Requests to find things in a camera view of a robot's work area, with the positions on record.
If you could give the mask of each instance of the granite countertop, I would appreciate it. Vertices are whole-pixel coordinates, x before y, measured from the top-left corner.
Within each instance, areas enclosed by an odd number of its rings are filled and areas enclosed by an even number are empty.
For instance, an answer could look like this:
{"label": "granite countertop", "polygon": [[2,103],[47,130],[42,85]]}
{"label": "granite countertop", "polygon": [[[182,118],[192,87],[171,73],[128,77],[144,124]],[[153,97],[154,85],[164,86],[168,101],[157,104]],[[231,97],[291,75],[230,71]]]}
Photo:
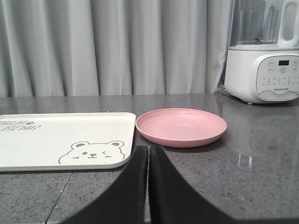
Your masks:
{"label": "granite countertop", "polygon": [[[222,93],[0,98],[0,115],[109,111],[139,117],[174,107],[212,112],[228,125],[210,145],[164,148],[197,192],[236,219],[299,218],[298,100],[248,105]],[[151,143],[135,130],[134,145]],[[107,189],[122,169],[2,172],[0,223],[58,223]],[[150,221],[148,200],[145,220]]]}

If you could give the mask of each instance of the black object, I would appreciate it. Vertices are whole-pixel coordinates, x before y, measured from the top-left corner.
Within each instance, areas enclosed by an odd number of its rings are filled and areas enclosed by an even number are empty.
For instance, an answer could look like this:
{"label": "black object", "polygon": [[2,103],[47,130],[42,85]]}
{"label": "black object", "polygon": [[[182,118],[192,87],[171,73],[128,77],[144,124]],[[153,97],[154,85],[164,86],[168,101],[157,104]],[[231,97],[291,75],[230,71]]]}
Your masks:
{"label": "black object", "polygon": [[61,224],[143,224],[148,148],[137,146],[115,182]]}
{"label": "black object", "polygon": [[201,197],[179,174],[162,146],[149,154],[152,224],[235,224],[236,220]]}

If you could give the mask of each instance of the bear cartoon print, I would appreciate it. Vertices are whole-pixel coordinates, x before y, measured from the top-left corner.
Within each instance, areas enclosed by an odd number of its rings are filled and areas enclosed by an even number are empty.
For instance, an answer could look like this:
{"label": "bear cartoon print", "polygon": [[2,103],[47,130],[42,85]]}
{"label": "bear cartoon print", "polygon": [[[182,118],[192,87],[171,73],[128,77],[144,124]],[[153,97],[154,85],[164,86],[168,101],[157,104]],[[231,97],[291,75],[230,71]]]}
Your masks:
{"label": "bear cartoon print", "polygon": [[110,141],[108,143],[89,143],[80,141],[72,144],[71,150],[61,156],[59,164],[109,164],[123,160],[122,141]]}

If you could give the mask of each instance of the blender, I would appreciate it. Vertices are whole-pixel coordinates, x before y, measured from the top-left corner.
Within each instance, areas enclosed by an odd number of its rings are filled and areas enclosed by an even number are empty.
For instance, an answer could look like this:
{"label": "blender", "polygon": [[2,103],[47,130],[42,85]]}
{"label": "blender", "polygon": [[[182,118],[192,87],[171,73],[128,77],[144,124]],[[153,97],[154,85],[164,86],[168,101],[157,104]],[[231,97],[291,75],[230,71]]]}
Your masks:
{"label": "blender", "polygon": [[299,0],[234,0],[224,87],[247,103],[299,96]]}

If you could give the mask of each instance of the white tray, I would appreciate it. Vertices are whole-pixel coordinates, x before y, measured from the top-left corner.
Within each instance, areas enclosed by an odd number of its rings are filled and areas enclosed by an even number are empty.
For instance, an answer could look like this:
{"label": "white tray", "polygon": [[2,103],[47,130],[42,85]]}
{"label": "white tray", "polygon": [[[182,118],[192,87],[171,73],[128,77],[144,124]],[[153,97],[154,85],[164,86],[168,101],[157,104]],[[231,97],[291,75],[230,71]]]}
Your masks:
{"label": "white tray", "polygon": [[132,113],[0,116],[0,171],[107,169],[131,155]]}

